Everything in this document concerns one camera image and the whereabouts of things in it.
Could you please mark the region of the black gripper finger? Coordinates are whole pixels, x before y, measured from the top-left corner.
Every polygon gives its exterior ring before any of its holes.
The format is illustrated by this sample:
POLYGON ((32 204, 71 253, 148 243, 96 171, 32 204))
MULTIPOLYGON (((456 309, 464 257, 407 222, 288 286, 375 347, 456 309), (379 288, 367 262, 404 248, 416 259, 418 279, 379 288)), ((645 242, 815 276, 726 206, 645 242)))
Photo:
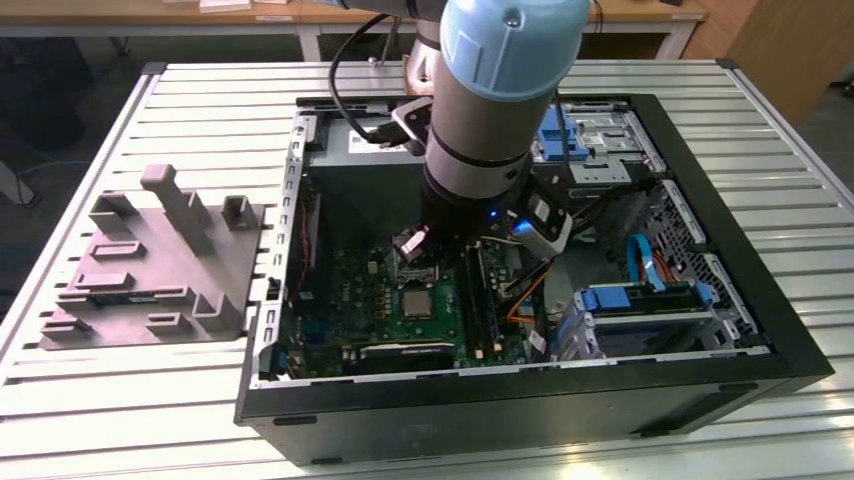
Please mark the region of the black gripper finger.
POLYGON ((407 228, 392 238, 392 246, 403 261, 431 259, 431 229, 427 225, 407 228))

